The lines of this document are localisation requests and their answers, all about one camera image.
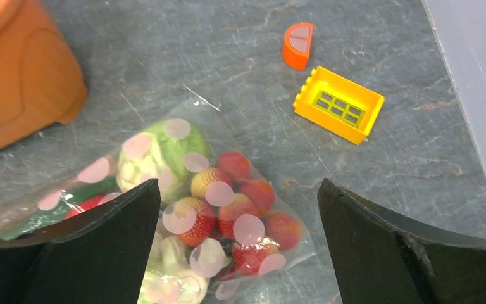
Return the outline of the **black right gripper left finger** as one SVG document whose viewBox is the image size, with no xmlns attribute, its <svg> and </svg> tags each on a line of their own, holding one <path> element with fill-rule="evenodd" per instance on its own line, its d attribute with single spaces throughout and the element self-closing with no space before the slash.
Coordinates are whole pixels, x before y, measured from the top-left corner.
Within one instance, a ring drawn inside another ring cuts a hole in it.
<svg viewBox="0 0 486 304">
<path fill-rule="evenodd" d="M 160 210 L 158 181 L 67 220 L 0 239 L 0 303 L 136 303 Z"/>
</svg>

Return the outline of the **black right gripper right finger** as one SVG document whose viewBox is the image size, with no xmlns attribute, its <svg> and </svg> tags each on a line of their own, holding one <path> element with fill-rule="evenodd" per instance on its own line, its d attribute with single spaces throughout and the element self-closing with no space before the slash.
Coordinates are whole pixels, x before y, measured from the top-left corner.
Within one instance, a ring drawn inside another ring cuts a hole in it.
<svg viewBox="0 0 486 304">
<path fill-rule="evenodd" d="M 344 303 L 486 303 L 486 239 L 419 222 L 330 179 L 317 200 Z"/>
</svg>

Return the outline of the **red toy apple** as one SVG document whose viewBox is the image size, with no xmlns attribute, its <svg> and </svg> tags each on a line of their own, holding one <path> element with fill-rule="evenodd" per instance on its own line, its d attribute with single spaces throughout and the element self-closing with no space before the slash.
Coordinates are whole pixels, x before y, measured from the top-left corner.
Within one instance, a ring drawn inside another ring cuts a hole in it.
<svg viewBox="0 0 486 304">
<path fill-rule="evenodd" d="M 73 206 L 71 210 L 65 215 L 63 218 L 64 220 L 69 219 L 71 217 L 74 217 L 82 212 L 85 212 L 87 210 L 90 210 L 94 207 L 97 207 L 99 205 L 102 205 L 103 203 L 106 203 L 118 196 L 120 196 L 122 193 L 121 192 L 113 192 L 109 194 L 102 194 L 95 196 L 93 198 L 89 198 L 85 200 L 84 202 L 80 203 L 77 206 Z"/>
</svg>

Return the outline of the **green toy cucumber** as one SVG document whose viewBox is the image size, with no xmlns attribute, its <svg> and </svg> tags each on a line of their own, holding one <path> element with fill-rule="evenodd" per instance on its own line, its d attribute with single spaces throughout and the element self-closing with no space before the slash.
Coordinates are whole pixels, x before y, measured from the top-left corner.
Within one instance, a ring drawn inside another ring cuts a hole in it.
<svg viewBox="0 0 486 304">
<path fill-rule="evenodd" d="M 116 191 L 117 182 L 114 177 L 107 177 L 101 182 L 81 186 L 75 190 L 61 190 L 57 192 L 57 204 L 48 210 L 38 207 L 28 218 L 19 221 L 10 228 L 0 232 L 0 239 L 13 239 L 24 233 L 41 227 L 55 224 L 64 220 L 65 215 L 73 206 L 77 206 L 89 198 Z"/>
</svg>

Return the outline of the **clear zip top bag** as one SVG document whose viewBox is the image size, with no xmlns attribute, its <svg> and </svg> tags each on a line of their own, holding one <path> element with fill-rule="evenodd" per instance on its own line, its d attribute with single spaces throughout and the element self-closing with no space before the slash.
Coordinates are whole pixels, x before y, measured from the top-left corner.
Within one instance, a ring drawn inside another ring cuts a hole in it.
<svg viewBox="0 0 486 304">
<path fill-rule="evenodd" d="M 306 226 L 235 147 L 218 115 L 186 101 L 67 180 L 0 207 L 0 239 L 50 225 L 153 180 L 159 211 L 139 303 L 233 303 L 314 255 Z"/>
</svg>

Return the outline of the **white toy cauliflower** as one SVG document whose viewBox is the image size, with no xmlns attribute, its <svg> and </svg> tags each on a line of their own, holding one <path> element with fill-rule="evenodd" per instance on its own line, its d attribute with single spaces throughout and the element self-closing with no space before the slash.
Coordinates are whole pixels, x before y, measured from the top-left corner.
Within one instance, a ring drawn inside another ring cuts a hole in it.
<svg viewBox="0 0 486 304">
<path fill-rule="evenodd" d="M 157 179 L 161 201 L 170 203 L 183 195 L 195 172 L 190 162 L 184 163 L 188 154 L 211 157 L 201 130 L 183 118 L 158 120 L 122 144 L 117 184 L 127 192 L 148 179 Z"/>
</svg>

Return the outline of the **red lychee bunch toy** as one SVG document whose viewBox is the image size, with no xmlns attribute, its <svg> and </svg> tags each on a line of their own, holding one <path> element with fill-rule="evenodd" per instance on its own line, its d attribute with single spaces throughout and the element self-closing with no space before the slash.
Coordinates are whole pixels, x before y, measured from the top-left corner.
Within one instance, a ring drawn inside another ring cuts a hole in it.
<svg viewBox="0 0 486 304">
<path fill-rule="evenodd" d="M 251 176 L 250 161 L 238 151 L 222 153 L 215 164 L 188 154 L 195 172 L 191 196 L 174 203 L 163 224 L 192 248 L 189 263 L 199 276 L 211 278 L 224 267 L 243 276 L 262 276 L 288 263 L 303 228 L 295 217 L 273 210 L 275 191 Z"/>
</svg>

